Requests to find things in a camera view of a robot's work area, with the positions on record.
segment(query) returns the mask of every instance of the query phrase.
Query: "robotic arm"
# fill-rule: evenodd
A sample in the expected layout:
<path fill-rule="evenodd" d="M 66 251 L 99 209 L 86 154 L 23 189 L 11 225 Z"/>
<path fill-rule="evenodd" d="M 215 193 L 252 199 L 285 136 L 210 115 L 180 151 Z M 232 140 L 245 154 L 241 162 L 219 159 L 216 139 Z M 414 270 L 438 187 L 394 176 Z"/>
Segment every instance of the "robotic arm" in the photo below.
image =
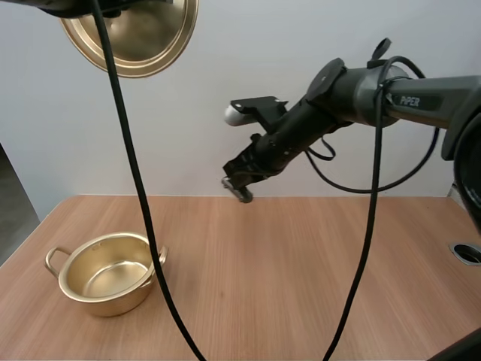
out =
<path fill-rule="evenodd" d="M 324 134 L 353 123 L 375 126 L 374 96 L 384 62 L 348 69 L 341 59 L 330 61 L 289 111 L 274 97 L 231 102 L 227 123 L 259 122 L 266 133 L 252 135 L 251 144 L 224 165 L 224 187 L 251 202 L 249 184 L 278 175 Z M 411 79 L 392 66 L 386 79 L 383 126 L 404 119 L 447 129 L 442 157 L 454 160 L 461 197 L 481 232 L 481 77 Z"/>

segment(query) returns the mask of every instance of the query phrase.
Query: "wooden tabletop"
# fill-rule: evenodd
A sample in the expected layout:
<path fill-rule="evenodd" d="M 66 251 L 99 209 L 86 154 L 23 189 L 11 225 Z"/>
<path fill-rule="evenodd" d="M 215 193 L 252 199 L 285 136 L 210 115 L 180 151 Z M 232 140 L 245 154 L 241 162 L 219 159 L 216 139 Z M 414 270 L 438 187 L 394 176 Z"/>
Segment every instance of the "wooden tabletop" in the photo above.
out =
<path fill-rule="evenodd" d="M 165 277 L 208 359 L 318 359 L 358 263 L 368 198 L 150 197 Z M 131 196 L 64 201 L 0 268 L 2 359 L 191 359 L 158 286 L 135 310 L 89 316 L 44 268 L 110 232 L 144 233 Z M 426 359 L 481 324 L 481 268 L 448 249 L 479 242 L 450 199 L 381 198 L 373 247 L 333 359 Z M 62 264 L 62 256 L 54 258 Z"/>

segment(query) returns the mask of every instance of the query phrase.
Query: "gold pot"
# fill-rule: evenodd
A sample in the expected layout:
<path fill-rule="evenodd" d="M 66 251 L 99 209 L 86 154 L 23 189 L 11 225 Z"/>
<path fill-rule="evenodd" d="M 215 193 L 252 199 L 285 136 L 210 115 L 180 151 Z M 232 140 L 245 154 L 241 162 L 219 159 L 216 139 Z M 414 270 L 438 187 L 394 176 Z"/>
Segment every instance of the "gold pot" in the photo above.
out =
<path fill-rule="evenodd" d="M 60 269 L 50 260 L 56 251 L 68 254 Z M 167 248 L 159 260 L 165 263 Z M 45 267 L 59 280 L 62 292 L 81 303 L 95 316 L 116 316 L 137 307 L 155 283 L 149 241 L 135 233 L 112 233 L 85 243 L 70 252 L 52 248 L 45 256 Z"/>

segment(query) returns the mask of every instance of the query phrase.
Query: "cable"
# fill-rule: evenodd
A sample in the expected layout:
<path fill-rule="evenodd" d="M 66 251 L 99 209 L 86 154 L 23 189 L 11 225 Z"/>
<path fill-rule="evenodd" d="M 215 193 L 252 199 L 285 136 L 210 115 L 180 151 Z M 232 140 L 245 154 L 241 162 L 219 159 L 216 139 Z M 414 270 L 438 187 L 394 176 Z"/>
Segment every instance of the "cable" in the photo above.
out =
<path fill-rule="evenodd" d="M 321 142 L 324 144 L 324 147 L 328 148 L 329 153 L 331 153 L 331 156 L 323 156 L 322 154 L 317 153 L 311 147 L 307 148 L 307 152 L 311 153 L 316 158 L 325 160 L 327 162 L 333 160 L 336 157 L 336 151 L 327 141 L 324 140 L 324 136 L 321 137 Z"/>
<path fill-rule="evenodd" d="M 431 145 L 429 146 L 428 152 L 424 155 L 424 157 L 421 159 L 421 162 L 419 162 L 419 164 L 416 167 L 414 167 L 414 169 L 412 171 L 410 171 L 409 173 L 407 173 L 403 177 L 399 178 L 397 181 L 392 182 L 390 184 L 386 184 L 385 186 L 380 187 L 378 189 L 378 191 L 384 192 L 386 190 L 390 190 L 394 187 L 397 187 L 399 184 L 404 183 L 405 181 L 410 179 L 412 176 L 414 176 L 424 166 L 424 164 L 426 164 L 426 162 L 431 158 L 431 155 L 433 154 L 434 149 L 436 148 L 437 139 L 439 138 L 439 133 L 440 133 L 440 129 L 435 128 L 433 138 L 432 138 L 432 141 L 431 141 Z M 314 162 L 314 159 L 312 158 L 312 156 L 310 156 L 309 153 L 306 153 L 307 159 L 309 160 L 309 163 L 313 166 L 314 171 L 316 171 L 316 173 L 322 178 L 322 180 L 325 181 L 330 186 L 333 186 L 334 188 L 337 188 L 339 190 L 343 190 L 344 192 L 349 192 L 349 193 L 356 193 L 356 194 L 370 194 L 371 193 L 371 190 L 358 190 L 356 188 L 349 188 L 349 187 L 341 186 L 340 184 L 337 184 L 334 181 L 330 180 L 329 178 L 327 178 L 321 172 L 321 170 L 319 169 L 319 166 Z"/>
<path fill-rule="evenodd" d="M 409 65 L 406 64 L 413 72 L 414 74 L 416 74 L 416 76 L 419 78 L 419 79 L 423 79 L 425 78 L 426 76 L 422 73 L 422 71 L 416 66 L 414 65 L 413 63 L 410 63 Z M 440 134 L 440 129 L 439 128 L 434 128 L 434 134 L 433 134 L 433 138 L 431 140 L 431 144 L 428 148 L 428 152 L 424 155 L 424 157 L 421 159 L 421 162 L 419 162 L 419 164 L 414 167 L 414 169 L 412 171 L 410 171 L 409 173 L 407 173 L 406 175 L 404 175 L 403 177 L 399 178 L 397 181 L 395 182 L 392 182 L 390 184 L 386 184 L 385 186 L 382 186 L 378 189 L 378 192 L 385 192 L 386 190 L 390 190 L 394 187 L 397 187 L 398 185 L 404 183 L 405 181 L 407 181 L 408 179 L 410 179 L 412 176 L 414 176 L 423 166 L 424 164 L 426 164 L 426 162 L 431 158 L 433 152 L 434 152 L 434 149 L 436 148 L 436 144 L 437 144 L 437 140 L 439 138 L 439 134 Z M 329 151 L 331 151 L 331 153 L 333 154 L 333 157 L 330 158 L 330 159 L 325 159 L 324 156 L 316 156 L 316 153 L 313 152 L 313 150 L 311 150 L 309 148 L 308 152 L 314 156 L 316 156 L 317 158 L 319 159 L 322 159 L 322 160 L 332 160 L 334 157 L 335 157 L 335 152 L 333 152 L 334 148 L 330 145 L 330 144 L 327 144 L 326 141 L 324 141 L 324 139 L 322 138 L 322 143 L 328 148 Z M 307 156 L 307 159 L 309 160 L 309 163 L 312 165 L 312 167 L 314 168 L 314 171 L 316 171 L 316 173 L 322 178 L 323 181 L 325 181 L 327 184 L 329 184 L 330 186 L 334 187 L 334 188 L 337 188 L 339 190 L 343 190 L 344 192 L 348 192 L 348 193 L 355 193 L 355 194 L 370 194 L 372 190 L 359 190 L 359 189 L 356 189 L 356 188 L 349 188 L 349 187 L 345 187 L 345 186 L 341 186 L 340 184 L 337 184 L 335 183 L 334 181 L 330 180 L 329 178 L 327 178 L 322 172 L 321 170 L 319 169 L 319 167 L 317 166 L 317 164 L 314 162 L 312 156 L 310 156 L 309 153 L 306 153 L 306 156 Z"/>
<path fill-rule="evenodd" d="M 386 80 L 386 75 L 391 68 L 392 64 L 395 62 L 402 62 L 403 64 L 407 65 L 411 68 L 416 68 L 419 73 L 421 71 L 407 58 L 402 56 L 394 56 L 391 59 L 387 60 L 383 68 L 380 72 L 380 76 L 377 82 L 378 92 L 375 95 L 375 111 L 376 111 L 376 135 L 374 141 L 374 164 L 373 164 L 373 177 L 372 177 L 372 184 L 371 184 L 371 199 L 369 201 L 369 211 L 368 211 L 368 223 L 366 225 L 366 234 L 364 239 L 364 245 L 362 247 L 361 257 L 359 260 L 358 268 L 355 272 L 354 280 L 352 281 L 351 288 L 349 290 L 349 294 L 347 296 L 346 304 L 344 305 L 343 313 L 341 314 L 339 324 L 337 326 L 336 333 L 332 339 L 332 342 L 326 351 L 323 361 L 329 361 L 334 350 L 336 349 L 337 344 L 339 343 L 340 337 L 344 331 L 344 327 L 346 326 L 347 318 L 349 316 L 349 312 L 351 311 L 352 303 L 354 302 L 355 293 L 361 283 L 362 273 L 364 272 L 366 263 L 368 262 L 369 250 L 371 248 L 371 240 L 374 231 L 374 221 L 376 219 L 376 206 L 377 206 L 377 194 L 379 192 L 379 179 L 380 179 L 380 168 L 381 168 L 381 149 L 383 146 L 383 95 L 384 95 L 384 87 L 383 83 Z M 310 154 L 305 152 L 307 157 L 310 158 Z"/>
<path fill-rule="evenodd" d="M 129 158 L 129 165 L 132 171 L 132 177 L 134 178 L 135 188 L 138 194 L 138 200 L 141 204 L 142 216 L 144 217 L 145 230 L 147 232 L 147 238 L 149 239 L 150 255 L 152 256 L 153 267 L 155 269 L 157 279 L 160 284 L 160 288 L 165 298 L 165 303 L 171 312 L 172 318 L 174 318 L 177 327 L 179 328 L 182 336 L 185 338 L 195 356 L 205 361 L 201 351 L 195 345 L 194 340 L 190 336 L 187 328 L 184 326 L 182 319 L 175 307 L 172 300 L 171 293 L 168 289 L 167 282 L 164 277 L 164 272 L 159 261 L 159 252 L 157 251 L 156 237 L 153 230 L 152 217 L 150 216 L 149 203 L 147 202 L 147 194 L 145 193 L 144 185 L 142 183 L 141 172 L 138 168 L 137 158 L 135 156 L 134 144 L 132 142 L 132 135 L 129 128 L 129 120 L 127 118 L 126 107 L 123 102 L 122 91 L 120 89 L 119 77 L 117 76 L 115 62 L 113 60 L 112 48 L 110 47 L 110 40 L 108 38 L 107 29 L 105 28 L 104 17 L 102 15 L 98 0 L 90 0 L 92 5 L 92 13 L 95 19 L 95 25 L 97 26 L 98 36 L 102 49 L 104 51 L 105 64 L 107 65 L 108 77 L 110 79 L 110 85 L 112 87 L 113 99 L 115 101 L 117 113 L 119 115 L 120 127 L 122 129 L 123 141 L 126 146 L 127 157 Z"/>

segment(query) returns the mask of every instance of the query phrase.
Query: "pot rim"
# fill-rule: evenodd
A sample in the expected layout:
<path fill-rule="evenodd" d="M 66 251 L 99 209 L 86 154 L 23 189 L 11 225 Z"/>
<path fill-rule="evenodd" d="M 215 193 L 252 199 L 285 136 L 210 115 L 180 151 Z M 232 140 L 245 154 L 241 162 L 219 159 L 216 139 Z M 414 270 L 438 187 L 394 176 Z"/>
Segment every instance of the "pot rim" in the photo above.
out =
<path fill-rule="evenodd" d="M 108 235 L 101 235 L 100 237 L 94 238 L 91 241 L 88 241 L 82 244 L 74 252 L 72 252 L 72 254 L 67 258 L 67 260 L 65 261 L 65 263 L 63 264 L 59 272 L 59 287 L 68 298 L 73 299 L 74 301 L 82 302 L 82 303 L 108 302 L 113 299 L 118 299 L 122 296 L 125 296 L 135 291 L 138 287 L 145 284 L 146 281 L 153 276 L 154 269 L 153 269 L 153 262 L 152 262 L 150 263 L 149 269 L 147 269 L 147 271 L 145 272 L 145 275 L 142 276 L 140 280 L 138 280 L 137 282 L 135 282 L 129 288 L 123 290 L 122 292 L 114 293 L 113 295 L 105 296 L 105 297 L 85 297 L 74 292 L 68 286 L 68 283 L 67 283 L 68 269 L 70 268 L 71 264 L 77 258 L 78 255 L 80 255 L 82 252 L 85 251 L 85 249 L 87 249 L 88 247 L 91 247 L 95 243 L 99 243 L 100 241 L 104 241 L 109 238 L 121 238 L 121 237 L 132 237 L 132 238 L 140 239 L 141 241 L 144 241 L 145 243 L 149 244 L 149 240 L 147 237 L 144 237 L 142 235 L 139 235 L 138 233 L 133 233 L 133 232 L 109 233 Z"/>

